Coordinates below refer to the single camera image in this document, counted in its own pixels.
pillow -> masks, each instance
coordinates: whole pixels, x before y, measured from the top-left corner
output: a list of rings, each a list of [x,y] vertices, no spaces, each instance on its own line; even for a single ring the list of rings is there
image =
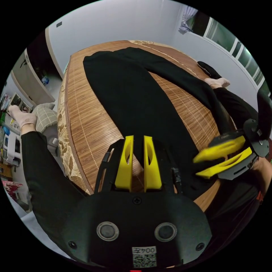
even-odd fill
[[[48,127],[57,125],[58,119],[55,111],[41,105],[38,105],[34,110],[36,110],[35,114],[38,117],[36,131],[43,133]]]
[[[39,105],[37,105],[37,107],[48,108],[48,109],[51,109],[51,110],[54,108],[54,106],[55,106],[54,103],[44,103],[44,104],[39,104]]]

hand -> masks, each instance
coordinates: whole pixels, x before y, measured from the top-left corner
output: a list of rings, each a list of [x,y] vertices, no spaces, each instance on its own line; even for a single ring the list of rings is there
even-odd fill
[[[266,160],[266,158],[258,157],[257,161],[253,164],[252,170],[253,171],[260,171],[263,167],[263,160]]]

screw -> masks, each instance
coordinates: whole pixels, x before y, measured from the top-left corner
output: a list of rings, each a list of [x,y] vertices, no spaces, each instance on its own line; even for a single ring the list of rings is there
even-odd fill
[[[133,198],[132,202],[135,205],[140,205],[142,203],[142,199],[136,196],[135,198]]]
[[[76,243],[73,242],[73,241],[70,241],[70,242],[68,243],[68,245],[69,245],[69,247],[72,248],[72,249],[77,249],[77,245],[76,245]]]
[[[196,246],[196,251],[200,251],[200,250],[202,250],[203,248],[204,248],[204,246],[205,246],[205,244],[204,243],[200,243],[200,244],[198,244],[197,246]]]

wooden mat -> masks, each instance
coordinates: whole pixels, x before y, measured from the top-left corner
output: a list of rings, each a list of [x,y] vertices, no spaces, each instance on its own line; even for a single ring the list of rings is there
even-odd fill
[[[85,76],[83,59],[97,51],[115,51],[127,47],[138,47],[162,56],[202,80],[207,77],[197,66],[196,61],[189,56],[174,48],[153,42],[116,41],[91,46],[74,53],[65,73],[67,77],[63,104],[66,126],[62,129],[67,130],[69,146],[73,153],[72,162],[76,163],[75,167],[80,172],[84,184],[77,185],[90,194],[93,193],[98,168],[105,152],[112,143],[122,139],[122,135],[92,91]],[[156,74],[151,73],[151,75],[175,106],[198,150],[207,147],[208,143],[219,135],[211,112],[183,89]],[[213,198],[218,187],[219,182],[215,183],[199,200],[198,205],[202,206],[202,209],[208,205],[205,200]],[[133,190],[142,189],[143,169],[134,157]]]

book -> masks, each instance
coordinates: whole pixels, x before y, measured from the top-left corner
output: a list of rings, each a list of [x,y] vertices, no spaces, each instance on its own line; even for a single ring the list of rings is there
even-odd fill
[[[5,94],[2,99],[2,104],[1,104],[1,110],[7,110],[9,102],[11,101],[11,96],[8,94]]]

